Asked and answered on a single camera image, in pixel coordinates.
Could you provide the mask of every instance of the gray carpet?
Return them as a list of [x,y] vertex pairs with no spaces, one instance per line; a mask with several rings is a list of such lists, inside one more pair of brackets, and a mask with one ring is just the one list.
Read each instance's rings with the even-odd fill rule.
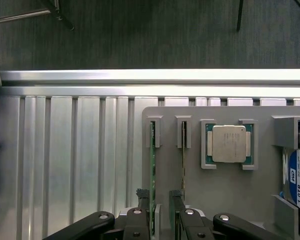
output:
[[[300,68],[293,0],[61,0],[50,15],[0,24],[1,70]],[[42,8],[0,0],[0,16]]]

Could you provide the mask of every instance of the screw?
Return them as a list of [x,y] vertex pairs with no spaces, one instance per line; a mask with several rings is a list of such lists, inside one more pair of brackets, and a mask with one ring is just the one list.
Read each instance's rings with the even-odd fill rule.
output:
[[193,210],[191,210],[191,209],[187,209],[187,210],[185,210],[185,213],[188,214],[188,215],[192,215],[195,212]]
[[201,232],[199,232],[199,233],[197,234],[197,236],[198,236],[200,239],[203,239],[203,238],[206,237],[206,235],[205,235],[204,233],[201,233]]
[[223,220],[223,221],[229,221],[229,217],[227,215],[221,215],[220,218]]
[[108,218],[108,215],[107,214],[101,214],[99,216],[100,219],[107,219]]

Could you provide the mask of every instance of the blue label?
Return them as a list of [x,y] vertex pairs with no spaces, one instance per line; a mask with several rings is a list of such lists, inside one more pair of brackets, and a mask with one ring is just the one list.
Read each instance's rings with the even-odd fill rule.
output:
[[292,200],[297,203],[297,151],[294,151],[289,159],[288,179]]

